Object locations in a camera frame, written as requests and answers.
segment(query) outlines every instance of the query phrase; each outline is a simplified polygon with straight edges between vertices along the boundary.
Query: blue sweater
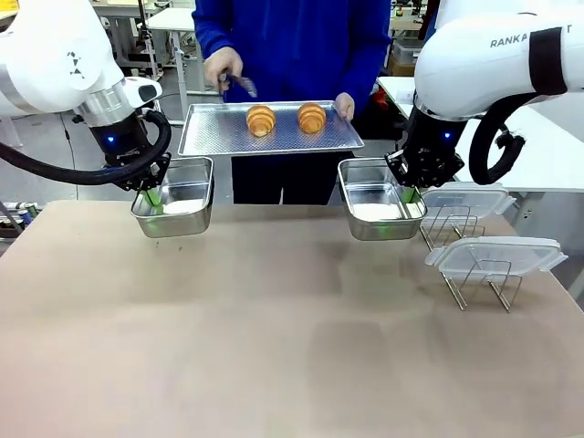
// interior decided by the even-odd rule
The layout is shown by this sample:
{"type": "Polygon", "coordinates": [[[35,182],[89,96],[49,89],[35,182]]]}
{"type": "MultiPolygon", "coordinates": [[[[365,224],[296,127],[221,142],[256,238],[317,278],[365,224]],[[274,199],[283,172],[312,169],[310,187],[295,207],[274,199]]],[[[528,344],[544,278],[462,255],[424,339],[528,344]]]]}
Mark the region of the blue sweater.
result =
{"type": "MultiPolygon", "coordinates": [[[[196,0],[204,57],[233,47],[258,100],[334,100],[345,91],[359,112],[387,46],[391,0],[196,0]]],[[[227,101],[252,100],[238,86],[227,101]]]]}

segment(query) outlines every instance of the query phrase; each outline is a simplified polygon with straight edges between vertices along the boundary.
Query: white powder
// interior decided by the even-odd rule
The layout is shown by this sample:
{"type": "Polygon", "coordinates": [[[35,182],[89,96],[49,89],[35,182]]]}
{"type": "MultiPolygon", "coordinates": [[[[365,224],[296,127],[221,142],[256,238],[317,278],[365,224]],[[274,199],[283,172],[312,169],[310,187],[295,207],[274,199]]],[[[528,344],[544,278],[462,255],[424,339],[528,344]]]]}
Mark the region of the white powder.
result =
{"type": "Polygon", "coordinates": [[[357,203],[353,205],[353,214],[355,217],[365,222],[387,221],[403,218],[400,207],[396,204],[387,205],[385,203],[357,203]]]}
{"type": "Polygon", "coordinates": [[[164,205],[163,211],[165,214],[183,214],[195,213],[203,210],[203,199],[190,199],[186,201],[174,201],[168,205],[164,205]]]}

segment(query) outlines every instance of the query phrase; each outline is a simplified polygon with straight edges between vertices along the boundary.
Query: metal tray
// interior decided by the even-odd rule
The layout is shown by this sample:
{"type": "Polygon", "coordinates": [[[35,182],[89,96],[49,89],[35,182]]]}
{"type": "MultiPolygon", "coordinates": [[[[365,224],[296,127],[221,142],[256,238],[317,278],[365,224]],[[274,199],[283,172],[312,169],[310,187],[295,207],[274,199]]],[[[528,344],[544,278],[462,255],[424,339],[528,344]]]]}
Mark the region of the metal tray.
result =
{"type": "Polygon", "coordinates": [[[357,240],[404,240],[428,213],[418,189],[400,186],[382,158],[339,164],[340,194],[357,240]]]}
{"type": "Polygon", "coordinates": [[[363,140],[342,119],[332,100],[316,101],[327,113],[322,132],[305,134],[298,126],[298,109],[306,102],[219,103],[189,107],[179,155],[272,155],[298,152],[355,151],[363,140]],[[247,129],[245,117],[254,105],[267,105],[276,114],[274,130],[262,138],[247,129]]]}
{"type": "Polygon", "coordinates": [[[151,207],[143,193],[138,193],[131,206],[131,213],[142,232],[151,238],[204,232],[211,222],[213,171],[213,160],[210,158],[172,160],[158,188],[162,208],[151,207]],[[172,211],[172,206],[179,207],[179,211],[172,211]]]}

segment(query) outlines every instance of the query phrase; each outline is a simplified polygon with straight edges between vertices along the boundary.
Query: clear plastic lid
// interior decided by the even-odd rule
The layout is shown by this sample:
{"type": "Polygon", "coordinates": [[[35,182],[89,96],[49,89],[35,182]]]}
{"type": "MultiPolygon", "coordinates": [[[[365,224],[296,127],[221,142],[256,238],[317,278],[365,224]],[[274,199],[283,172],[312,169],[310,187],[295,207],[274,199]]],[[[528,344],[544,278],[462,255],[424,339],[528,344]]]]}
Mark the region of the clear plastic lid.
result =
{"type": "Polygon", "coordinates": [[[490,214],[501,214],[516,201],[499,183],[478,185],[474,182],[447,182],[423,193],[422,198],[428,207],[423,221],[426,226],[446,219],[460,224],[469,216],[483,219],[490,214]]]}
{"type": "Polygon", "coordinates": [[[434,249],[426,265],[451,278],[524,276],[548,271],[568,258],[557,241],[534,237],[470,237],[434,249]]]}

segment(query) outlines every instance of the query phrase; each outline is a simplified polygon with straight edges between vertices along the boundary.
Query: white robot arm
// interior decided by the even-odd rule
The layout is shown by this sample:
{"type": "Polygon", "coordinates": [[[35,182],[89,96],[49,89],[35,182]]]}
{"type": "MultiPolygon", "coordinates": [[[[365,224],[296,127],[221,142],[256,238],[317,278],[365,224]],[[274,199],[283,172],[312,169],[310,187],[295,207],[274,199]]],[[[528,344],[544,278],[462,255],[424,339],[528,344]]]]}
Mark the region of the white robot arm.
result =
{"type": "MultiPolygon", "coordinates": [[[[446,3],[450,8],[460,0],[446,3]]],[[[519,13],[491,10],[456,18],[426,43],[416,65],[408,140],[402,155],[388,160],[402,183],[427,187],[454,177],[464,166],[454,147],[466,122],[485,111],[477,117],[482,121],[469,170],[477,183],[496,181],[511,170],[525,144],[507,132],[497,141],[505,148],[501,161],[487,168],[489,149],[505,120],[534,99],[582,91],[584,7],[542,10],[523,9],[516,2],[519,13]]]]}
{"type": "Polygon", "coordinates": [[[170,154],[164,153],[170,126],[160,113],[147,112],[144,119],[160,130],[159,140],[150,145],[137,109],[159,97],[162,88],[146,78],[124,78],[90,1],[60,2],[66,13],[55,15],[50,2],[21,0],[14,23],[0,35],[0,115],[74,110],[88,124],[109,168],[95,172],[59,169],[5,145],[0,145],[0,158],[66,183],[151,188],[163,177],[170,160],[170,154]],[[31,47],[39,48],[34,56],[31,47]],[[152,175],[153,163],[156,175],[152,175]]]}

